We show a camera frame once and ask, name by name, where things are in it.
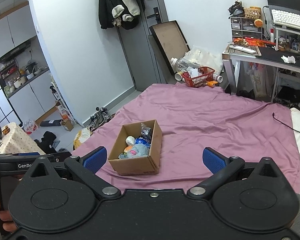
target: bed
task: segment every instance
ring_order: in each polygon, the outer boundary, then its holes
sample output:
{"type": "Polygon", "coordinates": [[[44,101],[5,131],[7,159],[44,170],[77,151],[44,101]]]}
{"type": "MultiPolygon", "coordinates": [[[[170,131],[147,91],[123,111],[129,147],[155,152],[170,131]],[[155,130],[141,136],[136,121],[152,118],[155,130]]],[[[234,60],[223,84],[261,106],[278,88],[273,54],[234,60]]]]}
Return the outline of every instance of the bed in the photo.
{"type": "Polygon", "coordinates": [[[120,176],[107,162],[97,175],[124,191],[126,188],[185,191],[212,173],[202,163],[202,151],[212,147],[247,162],[274,159],[295,192],[300,193],[300,112],[279,104],[224,93],[221,88],[193,89],[185,84],[154,84],[126,104],[116,116],[84,142],[73,155],[83,156],[99,146],[111,151],[121,125],[156,119],[163,132],[160,172],[120,176]]]}

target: human hand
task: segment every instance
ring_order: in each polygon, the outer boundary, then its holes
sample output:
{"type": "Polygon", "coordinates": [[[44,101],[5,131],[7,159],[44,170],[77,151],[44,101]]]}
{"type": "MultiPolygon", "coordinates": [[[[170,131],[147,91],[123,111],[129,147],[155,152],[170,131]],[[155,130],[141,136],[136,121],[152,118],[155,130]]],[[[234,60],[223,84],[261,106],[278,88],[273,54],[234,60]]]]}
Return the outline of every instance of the human hand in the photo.
{"type": "Polygon", "coordinates": [[[14,232],[17,229],[16,224],[13,222],[10,212],[8,210],[0,211],[0,219],[5,222],[2,227],[7,232],[14,232]]]}

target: blue gripper pad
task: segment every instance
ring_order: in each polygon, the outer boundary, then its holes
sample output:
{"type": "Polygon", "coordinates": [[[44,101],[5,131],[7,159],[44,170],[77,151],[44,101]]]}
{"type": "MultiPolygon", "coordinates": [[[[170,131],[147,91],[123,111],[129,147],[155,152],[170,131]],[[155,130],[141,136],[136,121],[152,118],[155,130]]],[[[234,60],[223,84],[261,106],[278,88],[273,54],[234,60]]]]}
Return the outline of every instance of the blue gripper pad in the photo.
{"type": "Polygon", "coordinates": [[[37,153],[19,153],[18,156],[32,156],[32,155],[40,155],[38,152],[37,153]]]}
{"type": "Polygon", "coordinates": [[[84,159],[82,166],[89,171],[96,173],[107,161],[107,150],[104,147],[99,147],[86,156],[86,159],[82,157],[84,159]]]}
{"type": "Polygon", "coordinates": [[[217,173],[227,165],[225,160],[223,160],[207,148],[203,150],[202,159],[204,165],[206,165],[206,167],[213,174],[217,173]]]}

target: door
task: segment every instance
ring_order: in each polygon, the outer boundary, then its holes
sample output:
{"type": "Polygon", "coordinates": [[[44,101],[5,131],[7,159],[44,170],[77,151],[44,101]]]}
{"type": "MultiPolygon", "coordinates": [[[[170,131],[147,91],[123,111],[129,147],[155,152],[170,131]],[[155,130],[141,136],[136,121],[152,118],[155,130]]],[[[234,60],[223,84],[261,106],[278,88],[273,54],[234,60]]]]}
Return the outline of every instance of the door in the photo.
{"type": "Polygon", "coordinates": [[[36,36],[37,33],[34,28],[29,5],[20,8],[7,17],[13,43],[16,47],[36,36]]]}
{"type": "Polygon", "coordinates": [[[144,91],[154,83],[166,83],[148,36],[151,35],[149,27],[157,24],[154,8],[162,22],[167,22],[168,16],[163,0],[145,0],[145,12],[142,11],[142,2],[137,1],[141,9],[138,26],[132,30],[119,28],[118,32],[135,87],[138,91],[144,91]]]}
{"type": "Polygon", "coordinates": [[[0,20],[0,57],[14,49],[7,17],[0,20]]]}
{"type": "Polygon", "coordinates": [[[48,112],[53,108],[55,103],[55,98],[51,92],[51,78],[49,76],[50,71],[43,73],[40,77],[37,77],[30,82],[30,86],[35,96],[37,97],[40,105],[45,112],[48,112]]]}
{"type": "Polygon", "coordinates": [[[30,84],[27,84],[11,96],[9,101],[22,122],[27,120],[35,121],[44,114],[44,110],[33,93],[30,84]]]}

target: cardboard package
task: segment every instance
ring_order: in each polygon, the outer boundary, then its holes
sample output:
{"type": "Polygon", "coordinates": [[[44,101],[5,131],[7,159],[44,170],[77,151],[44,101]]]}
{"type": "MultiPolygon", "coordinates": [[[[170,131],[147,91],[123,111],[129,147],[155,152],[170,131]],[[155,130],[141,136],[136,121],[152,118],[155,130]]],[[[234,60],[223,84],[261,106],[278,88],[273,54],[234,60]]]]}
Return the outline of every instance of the cardboard package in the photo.
{"type": "Polygon", "coordinates": [[[61,121],[61,125],[67,130],[71,131],[73,129],[73,125],[69,119],[61,121]]]}
{"type": "Polygon", "coordinates": [[[62,105],[59,104],[59,106],[57,106],[57,109],[62,117],[63,120],[69,120],[69,115],[68,115],[68,112],[66,111],[66,109],[63,108],[62,105]]]}
{"type": "Polygon", "coordinates": [[[156,120],[123,125],[109,155],[109,163],[120,175],[144,175],[159,173],[162,131],[156,120]],[[150,154],[147,157],[118,159],[127,147],[126,138],[141,136],[141,123],[153,130],[150,154]]]}

